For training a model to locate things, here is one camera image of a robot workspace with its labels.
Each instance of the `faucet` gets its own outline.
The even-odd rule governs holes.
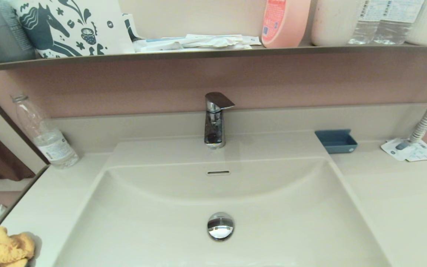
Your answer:
[[[218,149],[225,145],[224,114],[222,110],[232,108],[235,104],[223,93],[212,92],[205,95],[205,136],[204,143],[210,149]]]

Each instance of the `soap dish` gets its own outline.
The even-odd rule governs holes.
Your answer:
[[[358,144],[350,135],[351,130],[316,131],[315,135],[329,154],[351,153]]]

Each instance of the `washbasin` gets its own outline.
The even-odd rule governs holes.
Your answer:
[[[55,266],[388,267],[339,175],[327,157],[109,167]]]

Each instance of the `yellow towel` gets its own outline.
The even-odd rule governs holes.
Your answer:
[[[0,267],[24,267],[34,256],[34,242],[22,233],[7,236],[7,230],[0,227]]]

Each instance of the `horse illustration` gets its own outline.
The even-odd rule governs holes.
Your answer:
[[[29,13],[19,18],[24,31],[32,41],[32,44],[39,50],[51,49],[52,51],[64,54],[66,56],[81,56],[75,49],[66,44],[54,41],[50,32],[50,27],[62,32],[66,37],[70,33],[64,26],[52,15],[49,6],[43,8],[39,3],[39,8],[32,7]]]

